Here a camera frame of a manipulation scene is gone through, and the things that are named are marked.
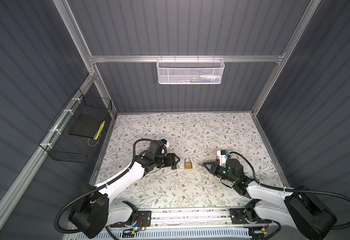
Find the brass padlock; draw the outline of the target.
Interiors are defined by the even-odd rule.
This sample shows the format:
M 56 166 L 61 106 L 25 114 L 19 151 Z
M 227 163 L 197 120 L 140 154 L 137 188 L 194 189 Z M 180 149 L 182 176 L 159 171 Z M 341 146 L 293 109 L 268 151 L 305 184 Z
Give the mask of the brass padlock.
M 186 170 L 190 170 L 193 168 L 193 162 L 192 159 L 190 157 L 186 157 L 185 158 L 185 169 Z

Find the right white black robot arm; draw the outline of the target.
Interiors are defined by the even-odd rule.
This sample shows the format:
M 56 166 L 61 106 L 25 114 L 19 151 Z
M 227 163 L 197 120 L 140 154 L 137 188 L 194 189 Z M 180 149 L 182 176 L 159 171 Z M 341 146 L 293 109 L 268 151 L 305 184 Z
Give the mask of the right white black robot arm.
M 299 187 L 298 193 L 262 187 L 255 179 L 244 174 L 243 166 L 236 159 L 202 163 L 209 173 L 218 177 L 222 184 L 249 198 L 245 216 L 249 223 L 270 220 L 297 229 L 309 240 L 322 240 L 335 226 L 337 218 L 318 197 L 308 193 L 308 188 Z

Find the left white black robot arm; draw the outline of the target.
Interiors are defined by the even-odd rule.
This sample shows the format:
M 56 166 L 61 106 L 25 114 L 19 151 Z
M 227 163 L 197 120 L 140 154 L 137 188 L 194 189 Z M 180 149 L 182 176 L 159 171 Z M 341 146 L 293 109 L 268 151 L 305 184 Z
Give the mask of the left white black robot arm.
M 131 184 L 142 179 L 155 168 L 177 168 L 180 158 L 174 153 L 155 156 L 148 151 L 136 155 L 131 167 L 104 181 L 92 189 L 96 190 L 73 203 L 68 220 L 76 227 L 77 232 L 84 233 L 88 238 L 94 238 L 105 227 L 118 223 L 132 226 L 138 219 L 138 207 L 129 201 L 118 204 L 112 202 Z

